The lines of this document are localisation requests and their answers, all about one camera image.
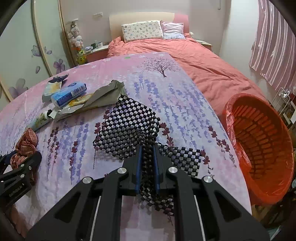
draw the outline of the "purple flower decal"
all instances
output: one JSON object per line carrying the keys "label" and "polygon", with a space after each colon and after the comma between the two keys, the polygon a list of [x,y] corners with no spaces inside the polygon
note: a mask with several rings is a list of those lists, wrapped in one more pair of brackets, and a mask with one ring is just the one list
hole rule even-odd
{"label": "purple flower decal", "polygon": [[12,98],[15,99],[22,93],[24,93],[26,90],[28,90],[28,87],[25,87],[25,79],[18,79],[15,88],[14,87],[9,87],[8,91],[11,94]]}
{"label": "purple flower decal", "polygon": [[36,66],[35,73],[38,74],[39,70],[40,70],[40,66]]}
{"label": "purple flower decal", "polygon": [[63,60],[60,58],[59,62],[54,62],[54,68],[57,69],[57,74],[63,72],[66,66],[63,64]]}

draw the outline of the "small figurine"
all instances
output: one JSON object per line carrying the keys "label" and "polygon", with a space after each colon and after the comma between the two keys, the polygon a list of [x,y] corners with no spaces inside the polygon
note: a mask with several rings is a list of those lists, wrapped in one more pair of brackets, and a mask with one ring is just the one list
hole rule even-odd
{"label": "small figurine", "polygon": [[79,65],[86,63],[86,55],[83,49],[77,53],[76,61],[79,63]]}

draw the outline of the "pink duvet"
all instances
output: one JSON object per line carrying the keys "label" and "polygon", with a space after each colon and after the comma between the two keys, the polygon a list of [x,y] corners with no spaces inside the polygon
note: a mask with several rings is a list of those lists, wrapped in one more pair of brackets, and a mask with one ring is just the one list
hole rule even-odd
{"label": "pink duvet", "polygon": [[249,93],[267,101],[253,81],[188,36],[186,39],[145,39],[129,43],[118,37],[109,44],[108,57],[148,52],[169,53],[204,94],[218,117],[226,102],[237,93]]}

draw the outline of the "plush toy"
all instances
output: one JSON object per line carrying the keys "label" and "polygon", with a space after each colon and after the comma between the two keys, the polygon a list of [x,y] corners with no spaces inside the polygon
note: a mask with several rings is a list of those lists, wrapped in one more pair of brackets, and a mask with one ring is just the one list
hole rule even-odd
{"label": "plush toy", "polygon": [[[82,37],[80,35],[80,31],[77,24],[74,21],[71,23],[71,32],[69,32],[67,36],[69,39],[69,43],[71,44],[71,48],[73,50],[80,51],[83,48],[83,42],[82,42]],[[79,60],[79,63],[83,64],[85,62],[83,62],[83,60],[81,59]]]}
{"label": "plush toy", "polygon": [[75,44],[76,41],[77,41],[76,38],[75,37],[72,37],[69,42],[70,42],[70,44]]}
{"label": "plush toy", "polygon": [[81,46],[81,45],[80,45],[80,42],[79,42],[79,41],[76,41],[75,46],[76,46],[77,48],[79,48],[79,47]]}
{"label": "plush toy", "polygon": [[76,37],[76,39],[77,39],[77,41],[81,41],[82,40],[82,37],[80,36],[80,35],[78,35],[77,37]]}
{"label": "plush toy", "polygon": [[77,53],[76,61],[79,63],[79,65],[86,63],[86,55],[83,49]]}
{"label": "plush toy", "polygon": [[72,32],[69,32],[68,33],[68,39],[71,39],[71,38],[73,38],[73,34],[72,34]]}

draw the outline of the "stuffed toy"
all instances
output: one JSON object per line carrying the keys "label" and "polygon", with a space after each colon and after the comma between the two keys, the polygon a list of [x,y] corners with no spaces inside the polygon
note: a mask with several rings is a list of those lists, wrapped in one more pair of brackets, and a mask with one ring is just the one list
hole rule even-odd
{"label": "stuffed toy", "polygon": [[79,42],[79,41],[76,41],[74,45],[75,45],[77,48],[81,47],[81,45],[80,45],[80,42]]}
{"label": "stuffed toy", "polygon": [[69,40],[70,44],[75,44],[76,43],[76,39],[75,37],[72,37],[70,40]]}
{"label": "stuffed toy", "polygon": [[79,63],[79,65],[86,63],[86,55],[83,49],[77,53],[76,61]]}
{"label": "stuffed toy", "polygon": [[80,36],[80,35],[78,35],[77,37],[76,37],[76,39],[77,39],[77,41],[81,41],[82,40],[82,37]]}
{"label": "stuffed toy", "polygon": [[71,32],[68,33],[68,39],[73,38],[73,34]]}

